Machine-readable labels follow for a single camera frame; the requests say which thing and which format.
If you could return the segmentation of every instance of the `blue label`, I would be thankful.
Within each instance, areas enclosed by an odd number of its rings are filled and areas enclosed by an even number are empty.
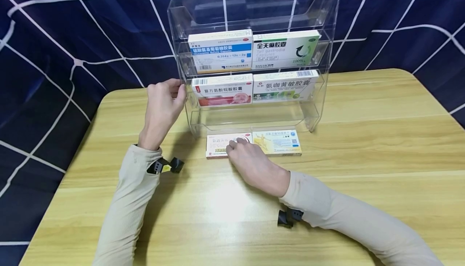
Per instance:
[[[203,48],[191,48],[192,55],[217,54],[217,53],[239,52],[239,51],[250,51],[250,50],[252,50],[251,43],[212,46],[212,47],[203,47]]]

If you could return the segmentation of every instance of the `hand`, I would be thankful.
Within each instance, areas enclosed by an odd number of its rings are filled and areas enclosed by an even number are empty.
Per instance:
[[[158,150],[169,129],[178,119],[186,101],[186,86],[181,80],[169,79],[147,87],[145,125],[138,146]]]
[[[248,185],[276,197],[286,194],[291,173],[271,162],[258,145],[238,138],[229,141],[226,152]]]

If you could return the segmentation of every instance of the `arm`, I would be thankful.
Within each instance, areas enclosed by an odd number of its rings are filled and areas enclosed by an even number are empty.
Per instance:
[[[286,194],[279,199],[304,212],[313,227],[337,230],[372,251],[385,265],[443,265],[423,239],[395,217],[325,186],[317,178],[291,172]]]
[[[93,265],[132,265],[144,213],[159,184],[147,168],[161,158],[161,149],[129,147],[119,170],[119,182],[105,220]]]
[[[303,211],[303,220],[311,226],[355,239],[386,265],[443,265],[414,230],[383,211],[336,192],[317,178],[279,167],[257,145],[230,141],[226,151],[246,183]]]
[[[94,266],[131,266],[147,204],[159,184],[159,175],[147,169],[160,159],[160,144],[181,113],[186,91],[170,79],[147,88],[147,111],[138,145],[131,145],[119,170],[119,182],[105,216]]]

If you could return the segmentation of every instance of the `sleeve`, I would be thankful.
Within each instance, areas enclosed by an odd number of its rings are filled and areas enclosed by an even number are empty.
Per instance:
[[[161,149],[129,147],[119,182],[102,225],[94,266],[131,266],[148,201],[159,184],[159,175],[147,168],[161,158]]]
[[[291,172],[288,190],[279,200],[303,211],[303,220],[312,227],[337,230],[360,242],[385,265],[443,265],[409,226],[363,201],[330,189],[317,178]]]

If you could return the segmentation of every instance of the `checkered fabric backdrop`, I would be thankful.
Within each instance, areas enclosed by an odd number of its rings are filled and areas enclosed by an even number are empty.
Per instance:
[[[107,92],[177,76],[170,0],[0,0],[0,264],[18,265]],[[340,0],[331,72],[398,67],[465,125],[465,0]]]

